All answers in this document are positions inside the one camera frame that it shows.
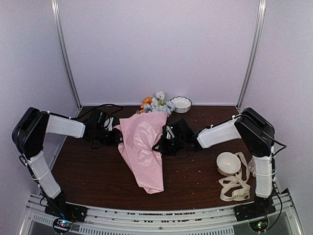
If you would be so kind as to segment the pink wrapping paper sheet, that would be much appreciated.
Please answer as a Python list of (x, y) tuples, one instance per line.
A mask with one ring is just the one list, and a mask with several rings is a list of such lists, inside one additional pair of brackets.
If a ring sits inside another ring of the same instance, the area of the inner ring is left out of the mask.
[(162, 157), (153, 146), (160, 140), (166, 120), (166, 112), (150, 112), (121, 118), (117, 125), (123, 139), (118, 150), (137, 185), (148, 194), (164, 191)]

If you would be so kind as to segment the blue hydrangea flower stem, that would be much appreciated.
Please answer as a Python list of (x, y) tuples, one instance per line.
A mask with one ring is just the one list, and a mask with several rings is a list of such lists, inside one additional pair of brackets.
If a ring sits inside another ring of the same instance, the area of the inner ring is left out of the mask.
[(161, 100), (161, 102), (159, 102), (159, 100), (153, 100), (151, 102), (151, 104), (143, 104), (141, 105), (141, 109), (143, 110), (143, 112), (145, 113), (150, 113), (150, 112), (165, 112), (167, 114), (167, 116), (169, 117), (172, 112), (175, 110), (175, 104), (171, 101), (168, 101), (166, 103), (163, 102), (163, 100)]

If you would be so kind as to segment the white flower stem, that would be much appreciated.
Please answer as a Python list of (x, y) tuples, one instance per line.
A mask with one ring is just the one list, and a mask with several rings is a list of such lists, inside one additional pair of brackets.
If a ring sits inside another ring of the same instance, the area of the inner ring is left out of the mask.
[(165, 105), (165, 93), (163, 91), (156, 92), (155, 96), (152, 98), (151, 105), (153, 107), (164, 106)]

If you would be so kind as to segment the orange flower stem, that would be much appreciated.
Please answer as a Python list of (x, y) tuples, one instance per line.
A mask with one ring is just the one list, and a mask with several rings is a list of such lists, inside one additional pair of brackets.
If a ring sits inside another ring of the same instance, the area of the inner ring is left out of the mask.
[(144, 109), (145, 105), (150, 105), (151, 103), (152, 103), (152, 97), (148, 96), (142, 101), (142, 104), (140, 107), (141, 109)]

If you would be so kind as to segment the small scalloped white bowl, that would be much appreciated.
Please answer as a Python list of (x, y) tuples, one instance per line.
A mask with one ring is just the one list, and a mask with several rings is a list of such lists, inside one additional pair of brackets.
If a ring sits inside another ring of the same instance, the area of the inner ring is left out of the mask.
[(179, 114), (187, 113), (192, 106), (191, 100), (183, 96), (174, 97), (170, 101), (175, 105), (174, 111)]

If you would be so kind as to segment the cream printed ribbon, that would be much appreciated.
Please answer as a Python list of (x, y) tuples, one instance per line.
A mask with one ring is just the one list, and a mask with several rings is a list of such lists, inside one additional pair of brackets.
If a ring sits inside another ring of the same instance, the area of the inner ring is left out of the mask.
[(224, 176), (218, 182), (222, 186), (220, 199), (225, 202), (244, 201), (250, 198), (248, 164), (242, 152), (234, 153), (241, 161), (241, 169), (232, 176)]

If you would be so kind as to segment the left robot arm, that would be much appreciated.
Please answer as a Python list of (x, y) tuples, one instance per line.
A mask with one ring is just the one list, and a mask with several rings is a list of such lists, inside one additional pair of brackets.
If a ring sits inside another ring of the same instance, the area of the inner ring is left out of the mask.
[(86, 119), (82, 120), (83, 115), (72, 118), (30, 107), (12, 132), (12, 141), (20, 153), (20, 161), (27, 167), (48, 205), (59, 217), (68, 216), (70, 206), (45, 160), (45, 136), (55, 134), (84, 139), (90, 143), (97, 141), (101, 146), (122, 142), (121, 131), (116, 128), (118, 119), (113, 114), (95, 107), (84, 113), (84, 116)]

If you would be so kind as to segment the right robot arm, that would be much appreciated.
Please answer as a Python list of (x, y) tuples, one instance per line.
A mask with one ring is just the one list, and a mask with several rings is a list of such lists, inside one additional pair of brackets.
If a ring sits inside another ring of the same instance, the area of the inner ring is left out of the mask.
[(179, 150), (201, 151), (234, 139), (242, 139), (255, 165), (256, 188), (251, 212), (261, 216), (271, 205), (276, 173), (274, 159), (274, 127), (252, 108), (228, 121), (193, 132), (180, 118), (162, 127), (162, 135), (153, 150), (162, 155), (176, 155)]

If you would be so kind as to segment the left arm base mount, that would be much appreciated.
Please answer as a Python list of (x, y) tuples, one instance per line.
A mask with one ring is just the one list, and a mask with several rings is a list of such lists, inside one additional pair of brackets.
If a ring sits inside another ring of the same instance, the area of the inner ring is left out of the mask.
[(61, 212), (60, 210), (56, 209), (52, 205), (48, 205), (45, 208), (45, 213), (58, 217), (64, 218), (68, 221), (72, 222), (84, 222), (86, 215), (87, 215), (87, 208), (83, 206), (73, 205), (73, 204), (66, 204), (67, 209), (65, 212)]

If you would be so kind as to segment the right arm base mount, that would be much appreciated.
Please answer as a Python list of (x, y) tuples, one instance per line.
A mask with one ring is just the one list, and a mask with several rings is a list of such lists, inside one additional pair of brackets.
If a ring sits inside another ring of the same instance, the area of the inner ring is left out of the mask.
[(258, 217), (264, 217), (269, 213), (276, 212), (274, 205), (265, 206), (259, 203), (250, 203), (244, 205), (238, 205), (234, 208), (234, 213), (237, 221), (251, 220)]

